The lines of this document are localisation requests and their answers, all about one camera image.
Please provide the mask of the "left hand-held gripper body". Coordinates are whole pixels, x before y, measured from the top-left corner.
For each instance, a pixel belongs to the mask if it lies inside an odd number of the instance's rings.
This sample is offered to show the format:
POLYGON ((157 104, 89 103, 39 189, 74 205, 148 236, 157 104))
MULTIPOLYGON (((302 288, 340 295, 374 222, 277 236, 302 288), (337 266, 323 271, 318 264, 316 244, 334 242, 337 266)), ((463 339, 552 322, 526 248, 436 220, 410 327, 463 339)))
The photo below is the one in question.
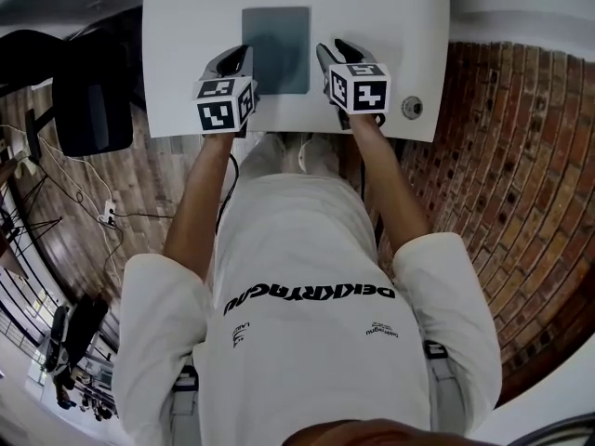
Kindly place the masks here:
POLYGON ((245 131, 258 105, 257 85, 250 70, 226 76, 205 70, 192 92, 201 133, 245 131))

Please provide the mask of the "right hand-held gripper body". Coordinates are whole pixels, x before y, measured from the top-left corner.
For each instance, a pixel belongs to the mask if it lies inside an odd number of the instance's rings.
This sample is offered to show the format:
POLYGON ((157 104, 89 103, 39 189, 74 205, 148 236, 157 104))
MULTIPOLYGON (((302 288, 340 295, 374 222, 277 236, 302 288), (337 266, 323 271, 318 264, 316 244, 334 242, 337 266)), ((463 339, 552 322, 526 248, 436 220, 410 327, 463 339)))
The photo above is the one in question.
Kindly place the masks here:
POLYGON ((379 126, 390 107, 390 75, 379 63, 331 64, 325 75, 325 94, 337 107, 343 131, 350 130, 350 116, 368 114, 379 126))

